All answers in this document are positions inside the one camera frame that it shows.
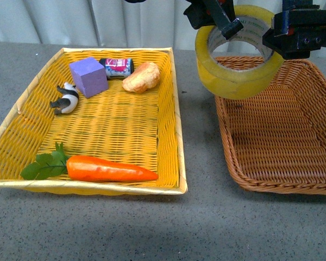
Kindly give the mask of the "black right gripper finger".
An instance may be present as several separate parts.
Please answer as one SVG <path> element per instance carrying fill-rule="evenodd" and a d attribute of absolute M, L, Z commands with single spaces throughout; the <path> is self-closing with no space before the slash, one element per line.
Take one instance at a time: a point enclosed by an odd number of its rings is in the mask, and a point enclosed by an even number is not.
<path fill-rule="evenodd" d="M 216 26 L 222 36 L 229 40 L 243 29 L 235 15 L 233 1 L 195 0 L 184 11 L 193 29 Z"/>

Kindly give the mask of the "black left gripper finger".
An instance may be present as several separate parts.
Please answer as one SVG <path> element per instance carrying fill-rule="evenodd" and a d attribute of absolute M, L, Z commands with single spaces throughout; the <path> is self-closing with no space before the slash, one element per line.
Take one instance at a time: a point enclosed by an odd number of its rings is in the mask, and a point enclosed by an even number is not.
<path fill-rule="evenodd" d="M 262 44 L 283 59 L 306 59 L 326 48 L 326 10 L 313 1 L 282 1 L 282 12 L 271 19 Z"/>

